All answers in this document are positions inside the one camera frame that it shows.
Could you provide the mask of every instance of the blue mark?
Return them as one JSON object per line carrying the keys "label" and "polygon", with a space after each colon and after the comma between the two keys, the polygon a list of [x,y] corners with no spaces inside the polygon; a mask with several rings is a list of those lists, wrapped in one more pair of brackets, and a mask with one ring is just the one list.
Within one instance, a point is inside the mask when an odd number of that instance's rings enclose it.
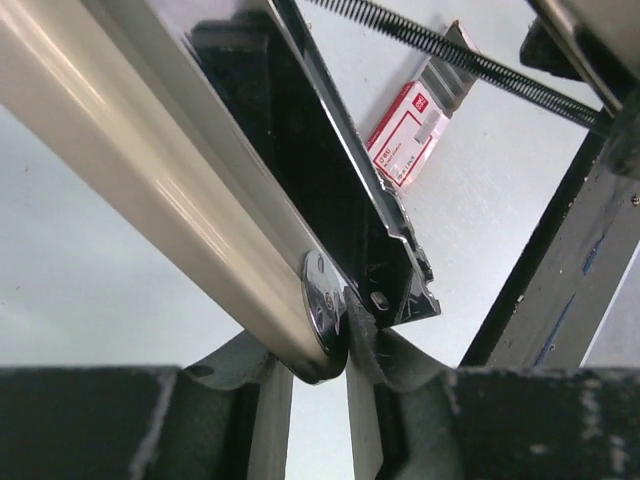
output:
{"label": "blue mark", "polygon": [[571,308],[571,304],[573,303],[574,298],[576,298],[575,293],[571,295],[571,298],[569,299],[567,304],[564,306],[564,309],[560,314],[560,318],[558,318],[558,321],[555,327],[553,327],[553,330],[549,334],[549,338],[547,338],[547,341],[544,342],[544,346],[542,347],[542,350],[540,350],[540,353],[538,354],[538,358],[536,358],[536,361],[533,363],[534,367],[539,367],[540,365],[542,365],[544,361],[547,359],[547,355],[549,355],[549,352],[555,348],[554,342],[556,341],[556,337],[558,336],[560,327],[562,327],[562,324],[564,323],[564,319],[567,316],[567,313],[569,313],[569,309]]}
{"label": "blue mark", "polygon": [[589,255],[587,255],[587,260],[584,262],[584,266],[582,267],[582,273],[584,275],[589,273],[589,270],[591,270],[591,267],[593,266],[593,262],[595,262],[596,256],[598,255],[598,251],[602,246],[603,240],[604,240],[604,235],[600,237],[600,240],[596,242],[596,244],[591,249],[591,252],[589,252]]}

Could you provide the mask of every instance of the red and white box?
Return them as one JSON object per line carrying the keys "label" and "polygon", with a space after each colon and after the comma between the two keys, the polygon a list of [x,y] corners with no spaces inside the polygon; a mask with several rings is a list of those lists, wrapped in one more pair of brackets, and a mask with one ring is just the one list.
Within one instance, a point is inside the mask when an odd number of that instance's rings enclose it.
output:
{"label": "red and white box", "polygon": [[448,123],[422,82],[409,82],[369,138],[367,151],[378,170],[403,193]]}

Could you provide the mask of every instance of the white table surface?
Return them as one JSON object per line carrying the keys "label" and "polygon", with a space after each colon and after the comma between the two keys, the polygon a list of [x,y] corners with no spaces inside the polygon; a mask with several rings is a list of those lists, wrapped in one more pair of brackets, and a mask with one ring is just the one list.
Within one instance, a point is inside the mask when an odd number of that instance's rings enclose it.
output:
{"label": "white table surface", "polygon": [[[534,18],[523,0],[380,3],[434,28],[460,19],[481,51],[512,66]],[[421,55],[301,8],[368,136]],[[519,69],[599,106],[584,85]],[[474,86],[405,198],[443,315],[401,334],[446,364],[460,361],[585,133]],[[0,363],[187,365],[240,331],[5,110],[0,152]],[[350,448],[344,376],[297,382],[287,478],[352,478]]]}

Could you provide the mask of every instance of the red logo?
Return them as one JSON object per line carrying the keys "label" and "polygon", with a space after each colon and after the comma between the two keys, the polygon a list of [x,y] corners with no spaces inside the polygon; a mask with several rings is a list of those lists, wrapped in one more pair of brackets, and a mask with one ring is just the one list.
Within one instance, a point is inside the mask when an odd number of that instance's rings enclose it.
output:
{"label": "red logo", "polygon": [[416,95],[416,98],[413,99],[412,103],[420,113],[424,112],[424,109],[427,108],[427,105],[429,105],[429,101],[424,98],[424,95],[422,95],[421,93]]}

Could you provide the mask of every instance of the metal spring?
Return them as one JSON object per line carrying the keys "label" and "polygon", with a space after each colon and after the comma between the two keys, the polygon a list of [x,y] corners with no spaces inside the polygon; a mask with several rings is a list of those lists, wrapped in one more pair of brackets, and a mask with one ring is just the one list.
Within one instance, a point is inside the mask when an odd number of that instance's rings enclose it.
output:
{"label": "metal spring", "polygon": [[327,10],[434,55],[498,88],[607,136],[611,119],[442,35],[368,0],[308,0]]}

